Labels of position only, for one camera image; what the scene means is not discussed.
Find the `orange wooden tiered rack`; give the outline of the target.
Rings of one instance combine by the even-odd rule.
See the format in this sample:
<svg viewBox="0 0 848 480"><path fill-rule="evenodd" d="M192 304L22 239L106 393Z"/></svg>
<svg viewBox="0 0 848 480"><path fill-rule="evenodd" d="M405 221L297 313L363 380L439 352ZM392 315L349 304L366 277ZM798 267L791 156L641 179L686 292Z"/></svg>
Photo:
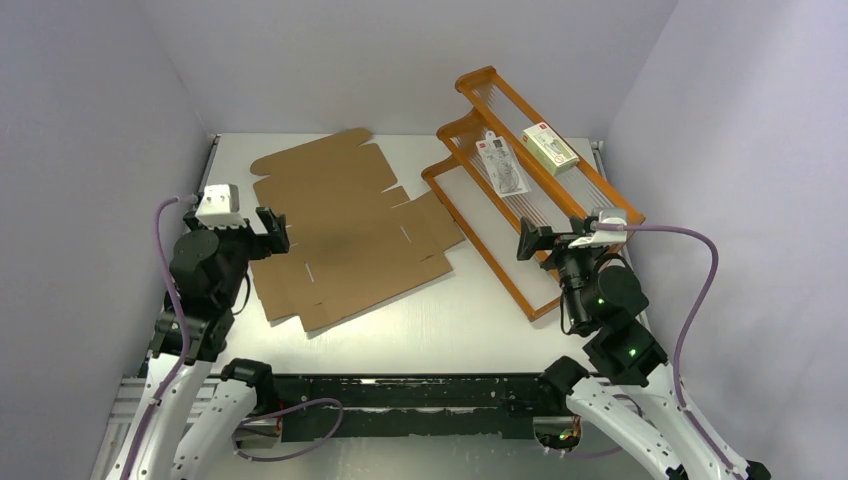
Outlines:
<svg viewBox="0 0 848 480"><path fill-rule="evenodd" d="M557 307L559 286L555 272L540 268L548 251L518 261L516 246L520 218L539 226L570 231L570 217L585 218L595 209L621 208L631 224L641 224L639 212L605 178L588 147L566 142L579 163L559 174L549 174L521 142L524 129L547 122L492 66L460 76L456 90L470 103L463 117L441 126L437 138L449 151L447 159L426 167L422 179L442 202L471 241L509 296L529 321ZM523 195L500 198L478 156L476 142L494 131L510 145L530 187Z"/></svg>

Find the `brown cardboard box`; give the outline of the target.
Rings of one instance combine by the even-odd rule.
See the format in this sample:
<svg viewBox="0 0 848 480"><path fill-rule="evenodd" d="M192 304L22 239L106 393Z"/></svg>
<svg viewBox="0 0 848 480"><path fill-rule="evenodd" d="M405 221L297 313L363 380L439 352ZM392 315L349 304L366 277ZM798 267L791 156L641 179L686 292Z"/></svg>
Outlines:
<svg viewBox="0 0 848 480"><path fill-rule="evenodd" d="M251 264L269 321L315 331L452 270L464 236L438 197L411 198L365 128L255 160L262 207L286 217L288 253Z"/></svg>

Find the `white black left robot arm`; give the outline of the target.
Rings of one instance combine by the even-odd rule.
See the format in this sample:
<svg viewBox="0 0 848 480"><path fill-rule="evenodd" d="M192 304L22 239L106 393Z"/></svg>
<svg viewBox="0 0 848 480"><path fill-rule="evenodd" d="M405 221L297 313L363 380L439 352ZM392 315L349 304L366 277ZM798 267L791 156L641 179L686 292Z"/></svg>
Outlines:
<svg viewBox="0 0 848 480"><path fill-rule="evenodd" d="M269 365L237 359L195 421L195 399L226 347L248 266L289 249L285 218L267 207L256 233L235 207L186 213L186 232L164 268L167 296L154 325L144 390L111 479L202 479L249 415L278 407Z"/></svg>

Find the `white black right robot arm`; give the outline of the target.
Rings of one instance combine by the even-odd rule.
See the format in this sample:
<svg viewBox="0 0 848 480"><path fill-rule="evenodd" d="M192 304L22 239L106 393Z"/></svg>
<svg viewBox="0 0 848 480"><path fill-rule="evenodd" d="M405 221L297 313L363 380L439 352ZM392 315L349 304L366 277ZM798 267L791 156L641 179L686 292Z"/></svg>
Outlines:
<svg viewBox="0 0 848 480"><path fill-rule="evenodd" d="M563 356L537 379L542 406L588 421L634 458L655 479L768 479L768 468L737 453L709 423L681 378L682 347L717 273L712 240L691 229L630 224L620 209L572 218L568 232L520 220L517 258L545 251L541 263L559 277L561 328L586 338L588 371ZM631 233L676 233L709 249L705 283L684 321L675 349L667 353L639 322L649 300L632 267L613 247Z"/></svg>

